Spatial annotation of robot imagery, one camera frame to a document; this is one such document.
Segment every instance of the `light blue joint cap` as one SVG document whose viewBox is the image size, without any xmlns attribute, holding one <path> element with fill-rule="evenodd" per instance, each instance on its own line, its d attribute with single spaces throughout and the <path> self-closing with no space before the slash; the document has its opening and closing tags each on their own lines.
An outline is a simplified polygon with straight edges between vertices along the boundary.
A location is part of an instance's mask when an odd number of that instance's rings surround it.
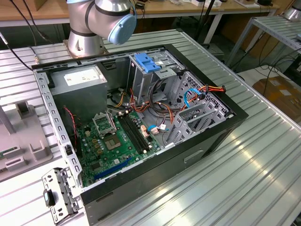
<svg viewBox="0 0 301 226">
<path fill-rule="evenodd" d="M 79 2 L 84 2 L 84 1 L 90 1 L 90 0 L 67 0 L 67 4 L 79 3 Z"/>
<path fill-rule="evenodd" d="M 136 18 L 132 14 L 121 18 L 111 30 L 108 41 L 120 45 L 125 43 L 133 34 L 136 27 Z"/>
</svg>

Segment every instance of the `metal table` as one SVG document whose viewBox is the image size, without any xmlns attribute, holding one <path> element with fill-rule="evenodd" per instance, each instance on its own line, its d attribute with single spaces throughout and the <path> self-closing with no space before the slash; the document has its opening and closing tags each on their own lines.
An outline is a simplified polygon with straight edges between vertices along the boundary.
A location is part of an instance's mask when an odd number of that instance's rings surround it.
<svg viewBox="0 0 301 226">
<path fill-rule="evenodd" d="M 110 52 L 172 43 L 248 114 L 248 119 L 201 162 L 121 210 L 100 226 L 290 225 L 301 211 L 301 128 L 244 84 L 192 38 L 176 30 L 133 35 Z M 70 58 L 63 44 L 35 47 L 42 63 Z M 28 48 L 17 49 L 33 64 Z M 55 159 L 0 183 L 1 225 L 52 226 L 41 176 L 64 167 L 33 74 L 9 51 L 0 52 L 0 104 L 20 99 L 35 106 Z M 79 213 L 64 225 L 87 225 Z"/>
<path fill-rule="evenodd" d="M 249 20 L 233 50 L 231 51 L 226 62 L 227 66 L 231 64 L 234 56 L 236 55 L 253 25 L 261 30 L 257 32 L 246 51 L 248 51 L 255 44 L 262 32 L 268 33 L 270 36 L 278 39 L 280 42 L 292 48 L 293 50 L 301 49 L 301 41 L 296 38 L 297 34 L 301 33 L 301 22 L 290 22 L 282 16 L 254 17 Z"/>
</svg>

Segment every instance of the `blue plastic clip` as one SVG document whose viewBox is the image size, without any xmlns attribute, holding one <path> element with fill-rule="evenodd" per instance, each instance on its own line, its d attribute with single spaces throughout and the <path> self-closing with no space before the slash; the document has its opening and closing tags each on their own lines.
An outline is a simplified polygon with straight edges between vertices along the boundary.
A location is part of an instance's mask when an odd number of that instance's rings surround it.
<svg viewBox="0 0 301 226">
<path fill-rule="evenodd" d="M 135 54 L 135 59 L 147 73 L 161 70 L 161 67 L 156 65 L 146 53 Z"/>
</svg>

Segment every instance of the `cardboard box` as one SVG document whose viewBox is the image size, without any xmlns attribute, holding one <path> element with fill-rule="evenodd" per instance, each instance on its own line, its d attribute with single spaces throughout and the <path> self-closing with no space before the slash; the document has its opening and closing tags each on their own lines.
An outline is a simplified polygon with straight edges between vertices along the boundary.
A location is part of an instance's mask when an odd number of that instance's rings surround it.
<svg viewBox="0 0 301 226">
<path fill-rule="evenodd" d="M 266 79 L 261 79 L 253 88 L 263 94 L 265 82 Z M 264 96 L 296 123 L 301 122 L 301 92 L 285 78 L 269 78 Z"/>
<path fill-rule="evenodd" d="M 38 11 L 39 8 L 47 1 L 47 0 L 25 0 L 28 8 L 30 11 Z M 25 9 L 26 6 L 24 5 L 22 0 L 14 0 L 14 3 L 18 6 L 20 10 Z M 0 0 L 0 5 L 2 6 L 9 6 L 9 7 L 14 7 L 13 4 L 11 4 L 10 1 L 8 0 Z"/>
</svg>

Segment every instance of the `green circuit board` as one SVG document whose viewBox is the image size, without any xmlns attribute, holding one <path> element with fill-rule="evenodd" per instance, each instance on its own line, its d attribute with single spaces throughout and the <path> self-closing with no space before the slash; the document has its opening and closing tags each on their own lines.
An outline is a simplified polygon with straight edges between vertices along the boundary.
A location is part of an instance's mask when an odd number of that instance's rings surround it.
<svg viewBox="0 0 301 226">
<path fill-rule="evenodd" d="M 143 125 L 136 112 L 131 112 L 128 116 L 138 127 Z M 82 152 L 81 157 L 78 156 L 78 158 L 82 166 L 81 178 L 84 187 L 95 182 L 95 175 L 105 173 L 106 175 L 101 178 L 107 177 L 122 167 L 129 166 L 161 150 L 155 138 L 150 135 L 150 138 L 144 140 L 151 148 L 147 153 L 139 153 L 129 139 L 126 130 L 121 126 L 117 116 L 113 117 L 113 122 L 117 129 L 116 132 L 108 133 L 103 137 L 100 137 L 93 122 L 78 128 Z M 107 128 L 108 124 L 106 120 L 97 121 L 99 129 Z"/>
</svg>

